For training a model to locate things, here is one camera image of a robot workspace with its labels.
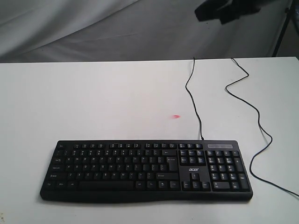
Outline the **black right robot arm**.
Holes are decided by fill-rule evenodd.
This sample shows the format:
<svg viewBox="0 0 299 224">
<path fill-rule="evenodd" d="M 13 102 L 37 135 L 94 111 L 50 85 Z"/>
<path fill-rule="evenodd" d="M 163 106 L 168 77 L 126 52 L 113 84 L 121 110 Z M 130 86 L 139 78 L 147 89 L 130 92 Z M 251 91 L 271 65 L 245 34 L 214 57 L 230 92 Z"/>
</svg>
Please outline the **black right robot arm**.
<svg viewBox="0 0 299 224">
<path fill-rule="evenodd" d="M 223 25 L 241 16 L 256 14 L 260 8 L 255 0 L 206 0 L 194 13 L 200 22 L 219 20 Z"/>
</svg>

